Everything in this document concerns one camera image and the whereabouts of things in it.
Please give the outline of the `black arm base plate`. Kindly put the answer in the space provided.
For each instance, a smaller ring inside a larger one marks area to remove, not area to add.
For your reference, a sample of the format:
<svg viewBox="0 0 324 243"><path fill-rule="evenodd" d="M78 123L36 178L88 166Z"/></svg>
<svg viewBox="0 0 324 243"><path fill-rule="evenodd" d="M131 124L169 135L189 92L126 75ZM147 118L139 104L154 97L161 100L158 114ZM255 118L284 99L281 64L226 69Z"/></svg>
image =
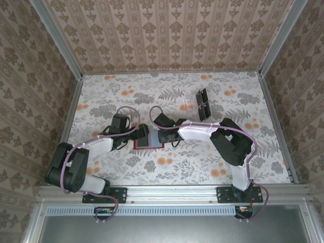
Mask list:
<svg viewBox="0 0 324 243"><path fill-rule="evenodd" d="M125 204L127 199L126 187L110 187L104 189L101 195L114 197L120 204ZM89 194L83 194L82 203L84 204L112 204L114 200L106 197L97 197Z"/></svg>
<svg viewBox="0 0 324 243"><path fill-rule="evenodd" d="M250 186L247 190L241 191L233 186L217 187L217 201L224 203L262 203L263 195L261 188Z"/></svg>

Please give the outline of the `clear acrylic card stand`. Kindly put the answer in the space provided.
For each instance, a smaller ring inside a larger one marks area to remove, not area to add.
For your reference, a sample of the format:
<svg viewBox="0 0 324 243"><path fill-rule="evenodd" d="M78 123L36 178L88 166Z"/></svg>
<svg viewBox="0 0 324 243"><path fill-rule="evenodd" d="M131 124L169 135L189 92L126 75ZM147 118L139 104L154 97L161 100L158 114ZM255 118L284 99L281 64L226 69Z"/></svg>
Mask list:
<svg viewBox="0 0 324 243"><path fill-rule="evenodd" d="M198 89L193 90L191 93L186 94L184 98L184 103L186 106L186 114L187 117L194 122L206 122L209 118L204 119L203 121L199 120L199 115L198 115L198 108L199 106L197 105L196 101L196 93L199 91Z"/></svg>

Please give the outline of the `red leather card holder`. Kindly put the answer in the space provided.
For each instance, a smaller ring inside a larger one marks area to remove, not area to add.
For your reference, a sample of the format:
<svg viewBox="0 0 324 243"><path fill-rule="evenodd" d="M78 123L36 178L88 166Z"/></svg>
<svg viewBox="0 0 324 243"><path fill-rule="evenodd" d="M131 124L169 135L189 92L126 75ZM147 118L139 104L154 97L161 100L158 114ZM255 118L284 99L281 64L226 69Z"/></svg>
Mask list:
<svg viewBox="0 0 324 243"><path fill-rule="evenodd" d="M165 145L163 143L160 143L158 141L158 130L153 130L151 132L149 132L149 134L147 135L148 137L148 142L149 142L149 146L146 148L138 148L136 147L136 141L134 141L134 149L135 150L143 150L143 149L163 149L165 147Z"/></svg>

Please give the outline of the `floral patterned table cover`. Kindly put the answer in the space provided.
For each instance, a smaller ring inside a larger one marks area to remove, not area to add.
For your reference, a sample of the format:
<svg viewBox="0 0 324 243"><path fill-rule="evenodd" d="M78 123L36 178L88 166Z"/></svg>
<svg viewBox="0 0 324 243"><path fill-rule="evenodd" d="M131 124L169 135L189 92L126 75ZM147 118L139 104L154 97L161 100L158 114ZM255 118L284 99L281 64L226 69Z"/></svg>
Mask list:
<svg viewBox="0 0 324 243"><path fill-rule="evenodd" d="M96 137L115 113L155 126L161 111L173 120L186 118L184 98L206 88L210 123L233 120L258 143L250 162L252 179L260 184L290 183L267 104L255 72L153 73L89 75L84 77L69 143ZM232 172L211 143L186 140L163 149L124 148L100 154L88 162L87 174L113 185L229 184Z"/></svg>

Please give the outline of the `aluminium mounting rail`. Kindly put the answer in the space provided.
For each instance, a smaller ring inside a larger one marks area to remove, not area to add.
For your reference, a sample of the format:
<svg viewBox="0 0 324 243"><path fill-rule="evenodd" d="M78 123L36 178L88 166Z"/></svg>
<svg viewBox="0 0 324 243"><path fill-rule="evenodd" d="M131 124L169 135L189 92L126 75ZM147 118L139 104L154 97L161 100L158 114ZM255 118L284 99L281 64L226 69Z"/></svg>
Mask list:
<svg viewBox="0 0 324 243"><path fill-rule="evenodd" d="M127 185L126 205L216 205L216 188L220 185L187 186L130 186ZM263 201L270 205L298 205L312 201L306 185L266 184L269 198L261 189ZM83 194L64 195L54 186L42 186L36 202L48 205L75 205L82 202Z"/></svg>

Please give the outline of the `grey metal sheet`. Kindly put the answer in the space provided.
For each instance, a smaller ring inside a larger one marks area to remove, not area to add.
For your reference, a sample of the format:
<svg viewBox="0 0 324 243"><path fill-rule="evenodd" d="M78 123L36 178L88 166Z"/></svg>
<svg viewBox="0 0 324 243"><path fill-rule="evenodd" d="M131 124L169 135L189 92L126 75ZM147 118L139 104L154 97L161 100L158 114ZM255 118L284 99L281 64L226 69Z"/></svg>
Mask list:
<svg viewBox="0 0 324 243"><path fill-rule="evenodd" d="M310 243L292 213L249 223L233 217L119 216L106 223L92 217L48 217L39 243Z"/></svg>

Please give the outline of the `aluminium frame post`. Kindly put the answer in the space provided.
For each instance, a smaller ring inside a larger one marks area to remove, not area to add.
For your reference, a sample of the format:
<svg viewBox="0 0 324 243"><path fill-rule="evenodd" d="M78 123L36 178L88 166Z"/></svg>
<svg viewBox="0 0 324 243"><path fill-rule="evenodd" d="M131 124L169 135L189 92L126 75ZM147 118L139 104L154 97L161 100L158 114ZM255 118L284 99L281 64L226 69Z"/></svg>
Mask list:
<svg viewBox="0 0 324 243"><path fill-rule="evenodd" d="M279 51L283 47L283 44L287 40L292 28L298 20L301 12L305 8L308 0L294 0L289 11L287 12L276 36L273 39L261 65L259 68L259 75L265 77L273 64L275 58L279 54Z"/></svg>
<svg viewBox="0 0 324 243"><path fill-rule="evenodd" d="M58 47L61 55L65 59L76 81L79 82L82 79L83 72L77 63L71 48L68 46L67 41L64 39L62 31L55 23L55 20L48 7L43 0L30 0L30 2L45 25L46 30L49 32L50 36Z"/></svg>

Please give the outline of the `aluminium table side rail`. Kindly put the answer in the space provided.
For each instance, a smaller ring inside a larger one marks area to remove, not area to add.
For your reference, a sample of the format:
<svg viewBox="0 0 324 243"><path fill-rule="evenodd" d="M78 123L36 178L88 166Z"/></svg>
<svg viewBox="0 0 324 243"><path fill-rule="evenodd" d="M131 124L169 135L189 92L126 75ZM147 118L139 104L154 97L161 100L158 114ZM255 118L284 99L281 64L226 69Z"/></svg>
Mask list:
<svg viewBox="0 0 324 243"><path fill-rule="evenodd" d="M68 144L68 139L70 136L71 132L71 127L73 124L73 119L75 116L77 104L79 101L79 97L82 91L82 86L83 86L83 80L80 79L77 81L75 91L72 97L70 109L67 115L67 119L64 125L64 129L62 132L62 136L60 139L60 143L57 146L54 155L51 159L51 162L48 166L47 172L45 174L45 181L48 184L60 187L60 176L61 176L61 170L63 167L63 163L66 157L66 154L69 149L72 148L70 144Z"/></svg>
<svg viewBox="0 0 324 243"><path fill-rule="evenodd" d="M289 152L284 134L283 134L281 126L280 126L280 122L279 122L279 119L278 119L278 116L277 116L277 113L276 113L276 110L275 110L275 107L274 107L274 104L273 104L273 101L271 98L269 88L266 83L266 79L258 72L257 72L257 75L258 75L259 83L260 83L260 86L261 86L261 89L262 89L262 92L263 92L263 95L265 98L265 102L268 107L268 111L269 111L269 114L271 117L271 121L272 121L272 124L274 127L274 131L275 131L275 134L276 134L276 137L278 140L279 147L281 149L281 153L282 153L283 160L285 162L289 177L290 177L292 183L299 184L296 170L294 168L294 164L292 162L290 152Z"/></svg>

